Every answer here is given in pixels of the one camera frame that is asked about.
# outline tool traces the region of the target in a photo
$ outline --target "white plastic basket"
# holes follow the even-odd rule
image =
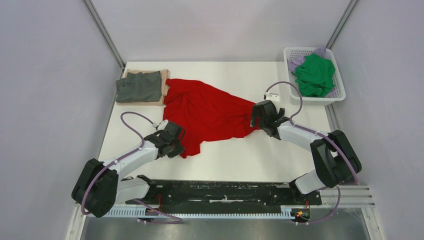
[[[292,73],[289,71],[288,63],[294,59],[297,59],[298,57],[302,57],[305,55],[312,54],[312,51],[314,51],[316,47],[304,47],[304,46],[293,46],[293,47],[286,47],[284,48],[284,64],[286,68],[286,74],[287,79],[290,81],[290,83],[294,85],[298,85],[296,80],[296,76],[293,76]],[[335,73],[332,76],[332,81],[334,83],[334,91],[332,94],[326,96],[326,97],[302,97],[303,103],[307,105],[329,105],[334,103],[335,101],[342,101],[346,98],[346,92],[345,88],[343,87],[342,77],[340,76],[339,68],[337,67],[336,59],[334,57],[333,51],[330,49],[327,49],[327,58],[332,61],[332,64],[335,68]],[[300,104],[301,100],[299,98],[298,93],[295,89],[292,87],[289,88],[289,96],[290,96],[290,102],[292,104]]]

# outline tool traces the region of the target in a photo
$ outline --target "gray wall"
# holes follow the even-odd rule
[[[423,239],[424,2],[362,0],[333,48],[336,104],[388,239]]]
[[[125,61],[283,59],[322,46],[349,0],[92,0]]]
[[[81,0],[2,0],[0,239],[60,240],[119,68]]]

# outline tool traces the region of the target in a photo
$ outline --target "red fabric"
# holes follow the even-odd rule
[[[185,129],[181,157],[200,153],[203,141],[244,138],[257,128],[250,127],[255,104],[197,80],[168,79],[163,119]]]

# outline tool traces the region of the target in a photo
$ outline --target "robotic arm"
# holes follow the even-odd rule
[[[339,154],[332,155],[336,149],[328,141],[317,134],[295,127],[284,114],[284,108],[277,112],[272,101],[265,100],[253,106],[250,125],[257,125],[270,137],[294,143],[312,153],[315,170],[292,181],[292,188],[305,195],[321,188],[333,188],[352,178],[352,172],[342,157]],[[342,131],[321,131],[321,134],[327,136],[343,151],[356,173],[361,171],[361,163]]]
[[[157,126],[157,129],[157,132],[144,138],[143,147],[139,147],[141,146],[141,143],[139,143],[104,162],[95,158],[89,160],[76,182],[72,191],[72,198],[81,204],[89,184],[109,164],[112,165],[96,180],[87,195],[84,207],[88,211],[99,218],[105,215],[115,203],[144,198],[149,191],[150,180],[143,175],[133,179],[124,178],[146,163],[165,155],[173,158],[184,151],[180,143],[181,139],[179,139],[183,131],[181,126],[165,120]]]

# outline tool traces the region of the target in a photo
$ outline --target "white table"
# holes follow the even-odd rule
[[[170,70],[171,78],[200,80],[237,97],[258,103],[265,90],[277,81],[287,81],[284,62],[128,62],[131,70]],[[270,92],[280,94],[277,108],[286,115],[296,112],[298,105],[290,104],[286,94],[289,86],[280,84]],[[113,107],[99,161],[114,157],[137,144],[140,139],[120,120],[126,111],[143,114],[152,121],[162,121],[162,106]],[[155,131],[143,118],[126,115],[125,119],[144,136]],[[294,120],[311,128],[330,131],[323,106],[304,106]],[[245,138],[203,142],[201,153],[186,159],[160,158],[135,170],[130,176],[146,175],[151,179],[197,181],[290,182],[314,169],[310,152],[290,142],[278,141],[256,130]]]

